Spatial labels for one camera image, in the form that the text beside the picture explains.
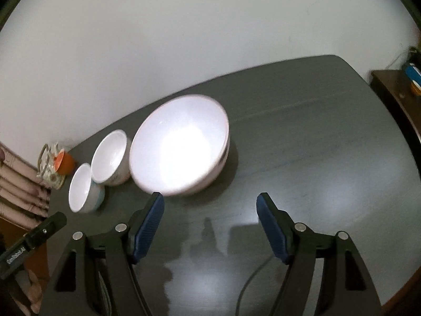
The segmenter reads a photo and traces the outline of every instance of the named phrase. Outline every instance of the orange cup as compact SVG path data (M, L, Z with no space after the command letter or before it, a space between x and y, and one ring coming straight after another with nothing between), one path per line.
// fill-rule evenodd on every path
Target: orange cup
M76 164L73 157L69 153L65 152L65 150L61 150L57 157L54 158L54 169L62 176L71 174L75 166Z

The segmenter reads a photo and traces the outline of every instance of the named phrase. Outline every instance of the pink curtain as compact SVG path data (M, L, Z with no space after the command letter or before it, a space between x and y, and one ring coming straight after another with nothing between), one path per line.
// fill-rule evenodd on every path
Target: pink curtain
M50 187L37 170L0 142L0 217L30 230L48 215Z

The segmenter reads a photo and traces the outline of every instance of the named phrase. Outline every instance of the blue gripper pad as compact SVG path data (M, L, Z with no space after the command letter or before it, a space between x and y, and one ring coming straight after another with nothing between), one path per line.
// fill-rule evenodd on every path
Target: blue gripper pad
M257 197L256 210L274 255L284 264L289 264L293 254L293 233L290 229L291 223L293 225L292 219L285 211L276 208L266 192ZM284 222L283 229L278 222Z
M148 253L155 232L158 229L159 222L161 221L162 215L164 214L164 207L164 197L161 194L155 192L152 195L150 202L144 208L147 214L144 217L144 221L138 232L134 236L134 249L132 254L134 263L137 263Z

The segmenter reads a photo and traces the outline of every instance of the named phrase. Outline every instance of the teapot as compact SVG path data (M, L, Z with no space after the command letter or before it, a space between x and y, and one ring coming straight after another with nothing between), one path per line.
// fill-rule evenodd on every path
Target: teapot
M42 178L49 183L51 187L60 189L63 186L65 176L58 174L54 169L54 158L58 155L58 143L50 147L45 144L38 158L38 173L37 177Z

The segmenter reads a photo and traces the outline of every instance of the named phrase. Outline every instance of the small white bowl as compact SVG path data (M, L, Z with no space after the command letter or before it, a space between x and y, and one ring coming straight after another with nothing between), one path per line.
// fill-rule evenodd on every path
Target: small white bowl
M131 141L121 129L112 131L98 145L92 158L92 179L109 186L130 178L129 152Z
M87 162L74 173L69 189L69 206L74 213L90 213L104 200L104 187L92 181L91 175L91 166Z
M229 123L213 98L186 95L157 108L138 129L130 171L144 191L198 192L216 179L229 151Z

